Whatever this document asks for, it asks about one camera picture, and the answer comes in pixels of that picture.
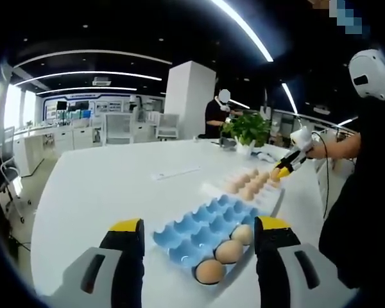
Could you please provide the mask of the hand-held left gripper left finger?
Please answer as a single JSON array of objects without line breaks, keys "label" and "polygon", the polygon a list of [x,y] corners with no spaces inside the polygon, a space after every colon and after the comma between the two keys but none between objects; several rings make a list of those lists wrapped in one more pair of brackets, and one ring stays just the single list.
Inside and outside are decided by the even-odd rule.
[{"label": "hand-held left gripper left finger", "polygon": [[90,247],[64,271],[49,307],[141,307],[144,221],[120,221],[98,247]]}]

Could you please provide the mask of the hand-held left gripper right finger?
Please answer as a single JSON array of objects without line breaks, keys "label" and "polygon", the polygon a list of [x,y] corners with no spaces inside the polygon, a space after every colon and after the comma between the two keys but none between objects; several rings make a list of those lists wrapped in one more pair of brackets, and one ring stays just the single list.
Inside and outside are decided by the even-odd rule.
[{"label": "hand-held left gripper right finger", "polygon": [[352,300],[335,265],[285,221],[257,216],[254,248],[261,307],[347,307]]}]

